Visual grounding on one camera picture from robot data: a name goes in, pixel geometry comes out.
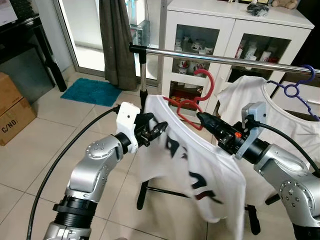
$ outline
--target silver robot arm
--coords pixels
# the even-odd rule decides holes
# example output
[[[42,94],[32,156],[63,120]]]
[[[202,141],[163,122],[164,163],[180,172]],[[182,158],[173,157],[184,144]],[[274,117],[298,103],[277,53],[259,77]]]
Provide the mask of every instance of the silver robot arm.
[[[64,198],[53,207],[58,213],[44,240],[89,239],[91,222],[112,169],[124,154],[135,153],[142,145],[149,146],[168,126],[161,122],[149,130],[153,114],[139,112],[138,107],[123,102],[116,119],[117,134],[94,141],[86,148],[83,159],[71,173]]]
[[[302,160],[271,144],[253,168],[278,192],[295,232],[320,228],[320,178]]]
[[[84,158],[72,171],[65,196],[51,222],[44,240],[88,240],[91,221],[104,191],[108,175],[123,158],[122,143],[115,136],[107,136],[91,143]]]
[[[244,158],[278,192],[292,222],[297,240],[320,240],[320,175],[284,150],[258,138],[261,127],[250,124],[266,120],[264,102],[249,103],[242,109],[242,122],[231,126],[209,113],[197,117],[218,140],[218,146],[237,159]]]

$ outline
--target teddy bear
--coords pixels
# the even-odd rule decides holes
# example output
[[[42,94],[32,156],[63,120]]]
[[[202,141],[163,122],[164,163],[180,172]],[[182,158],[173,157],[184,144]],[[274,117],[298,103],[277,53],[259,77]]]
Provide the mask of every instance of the teddy bear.
[[[272,7],[285,7],[287,9],[294,9],[298,4],[297,0],[273,0]]]

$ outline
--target blue bath mat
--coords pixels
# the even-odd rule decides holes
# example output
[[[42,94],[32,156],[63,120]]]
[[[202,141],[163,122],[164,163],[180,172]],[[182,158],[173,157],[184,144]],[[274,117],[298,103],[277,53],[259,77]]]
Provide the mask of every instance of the blue bath mat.
[[[79,78],[61,98],[112,107],[120,93],[120,89],[108,82]]]

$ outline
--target red clothes hanger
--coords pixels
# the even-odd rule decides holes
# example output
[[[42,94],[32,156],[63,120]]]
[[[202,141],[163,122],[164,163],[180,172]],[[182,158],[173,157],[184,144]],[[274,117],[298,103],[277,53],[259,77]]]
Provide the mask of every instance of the red clothes hanger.
[[[210,89],[208,91],[208,93],[204,96],[204,97],[200,97],[200,96],[196,96],[193,100],[184,100],[182,102],[177,102],[176,100],[173,100],[173,99],[170,99],[168,97],[163,97],[165,100],[168,100],[169,103],[172,103],[174,105],[177,105],[177,110],[176,110],[176,113],[178,114],[178,116],[180,118],[182,118],[183,120],[185,120],[187,123],[189,123],[191,126],[193,126],[195,129],[197,130],[202,130],[203,126],[198,126],[196,125],[195,123],[193,123],[192,121],[190,121],[189,119],[187,119],[185,116],[183,116],[181,113],[180,113],[180,109],[181,107],[183,107],[184,105],[186,104],[189,104],[193,107],[195,107],[197,110],[199,110],[200,113],[203,113],[202,109],[199,107],[199,105],[197,104],[197,101],[205,101],[207,100],[208,98],[210,98],[212,92],[214,91],[214,88],[215,88],[215,80],[214,80],[214,77],[211,75],[211,73],[205,69],[198,69],[194,72],[194,74],[205,74],[206,76],[209,77],[209,80],[210,80]]]

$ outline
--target horizontal chrome rod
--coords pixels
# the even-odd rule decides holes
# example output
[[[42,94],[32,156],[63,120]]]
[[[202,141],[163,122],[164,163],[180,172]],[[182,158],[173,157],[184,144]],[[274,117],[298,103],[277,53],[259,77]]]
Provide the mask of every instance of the horizontal chrome rod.
[[[147,47],[145,51],[146,51],[146,54],[159,55],[159,56],[165,56],[165,57],[173,57],[173,58],[189,59],[189,60],[190,59],[200,60],[200,61],[216,63],[216,64],[228,64],[228,65],[234,65],[234,66],[240,66],[240,67],[252,67],[256,69],[265,69],[265,70],[281,71],[281,72],[288,72],[288,73],[311,74],[311,71],[308,68],[300,67],[300,66],[291,66],[291,65],[285,65],[285,64],[253,61],[253,60],[246,60],[246,59],[236,59],[236,58],[225,57],[225,56],[212,56],[212,55],[202,55],[197,53],[189,53],[189,52],[181,52],[181,51],[163,50],[163,49],[157,49],[152,47]],[[317,77],[320,77],[319,69],[315,69],[315,75]]]

